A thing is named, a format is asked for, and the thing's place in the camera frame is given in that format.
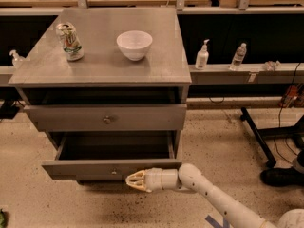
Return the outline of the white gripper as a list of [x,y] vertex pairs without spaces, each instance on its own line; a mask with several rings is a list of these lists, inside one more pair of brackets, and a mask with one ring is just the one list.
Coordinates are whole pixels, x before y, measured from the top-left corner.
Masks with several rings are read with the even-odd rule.
[[143,192],[175,190],[180,186],[177,169],[152,168],[146,171],[141,170],[130,174],[125,180],[129,187]]

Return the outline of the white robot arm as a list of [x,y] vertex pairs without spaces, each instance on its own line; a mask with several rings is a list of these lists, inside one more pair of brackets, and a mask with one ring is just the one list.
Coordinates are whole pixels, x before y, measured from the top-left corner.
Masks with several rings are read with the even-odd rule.
[[277,225],[261,217],[232,198],[206,179],[198,168],[190,163],[179,169],[151,168],[129,175],[128,186],[144,191],[159,190],[192,191],[205,197],[234,228],[304,228],[304,210],[286,212]]

